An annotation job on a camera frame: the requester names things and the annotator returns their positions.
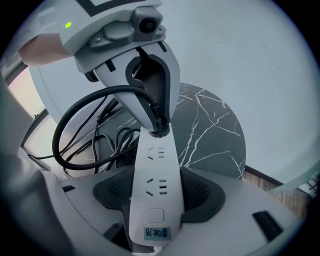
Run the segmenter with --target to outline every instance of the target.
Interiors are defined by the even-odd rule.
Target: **dark marble tabletop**
[[[99,102],[97,100],[83,108],[69,122],[61,138],[61,148]],[[85,125],[77,137],[77,143],[63,155],[64,158],[92,138],[96,116],[102,109],[103,106]],[[233,111],[219,97],[200,87],[181,83],[171,125],[180,167],[190,166],[235,179],[242,178],[246,164],[244,134]],[[140,128],[141,125],[119,104],[99,127],[98,134],[107,134],[114,139],[118,129],[122,127]],[[96,148],[99,159],[112,155],[106,139],[97,141]],[[88,164],[92,161],[91,146],[71,160],[75,164]],[[91,174],[93,170],[68,172],[77,177]]]

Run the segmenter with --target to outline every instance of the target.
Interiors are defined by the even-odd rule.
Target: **white power strip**
[[[172,128],[155,138],[141,128],[132,185],[129,236],[137,244],[165,247],[178,234],[184,198]]]

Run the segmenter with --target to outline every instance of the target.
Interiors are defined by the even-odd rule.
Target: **round table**
[[[70,120],[61,137],[61,148],[68,143],[99,102],[100,100],[92,102]],[[64,158],[92,138],[96,118],[104,105],[84,126],[77,137],[77,143],[63,154]],[[181,83],[179,100],[171,125],[180,167],[192,167],[242,179],[246,165],[245,138],[237,117],[222,99],[200,87]],[[122,127],[140,128],[141,125],[119,104],[101,124],[98,134],[107,134],[114,139]],[[100,160],[112,155],[108,142],[104,139],[97,141],[96,148]],[[88,164],[92,161],[91,146],[71,160],[75,164]],[[93,170],[68,170],[68,172],[73,177],[79,177],[92,174]]]

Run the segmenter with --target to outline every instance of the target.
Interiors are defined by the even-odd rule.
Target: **camera lens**
[[[157,28],[157,21],[154,18],[145,18],[140,22],[139,29],[143,33],[152,33]]]

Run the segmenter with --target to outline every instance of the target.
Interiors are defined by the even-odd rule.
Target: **wooden floor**
[[[277,185],[274,185],[246,171],[243,172],[243,179],[258,186],[264,191],[272,190],[278,187]],[[298,218],[303,219],[306,216],[308,196],[301,191],[294,189],[290,192],[281,192],[280,194],[273,195],[273,197],[275,200],[291,210]]]

